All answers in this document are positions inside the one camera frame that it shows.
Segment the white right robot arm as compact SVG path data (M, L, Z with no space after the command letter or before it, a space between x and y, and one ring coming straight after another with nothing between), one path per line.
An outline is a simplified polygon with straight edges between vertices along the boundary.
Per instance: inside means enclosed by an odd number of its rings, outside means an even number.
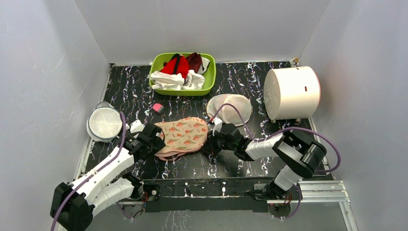
M284 199L294 185L316 173L327 153L321 143L307 135L309 132L303 128L286 128L267 138L251 139L243 136L233 124L216 123L200 150L211 155L222 150L232 151L242 161L279 157L285 167L263 189L263 194Z

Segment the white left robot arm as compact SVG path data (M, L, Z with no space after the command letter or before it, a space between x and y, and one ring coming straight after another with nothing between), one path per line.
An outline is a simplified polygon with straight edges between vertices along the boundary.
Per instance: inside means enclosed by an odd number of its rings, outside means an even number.
M153 157L164 148L164 132L155 124L138 131L124 130L119 145L103 161L71 183L54 190L50 216L67 231L84 231L94 217L123 199L139 200L145 194L142 179L127 173L118 175L135 162Z

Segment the floral mesh laundry bag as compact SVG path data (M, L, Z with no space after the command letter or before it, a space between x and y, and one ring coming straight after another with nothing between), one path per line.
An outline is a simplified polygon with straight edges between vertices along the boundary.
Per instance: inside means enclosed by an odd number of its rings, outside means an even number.
M182 155L202 148L207 140L207 123L198 117L187 117L177 121L158 122L165 147L155 156L163 161L174 161Z

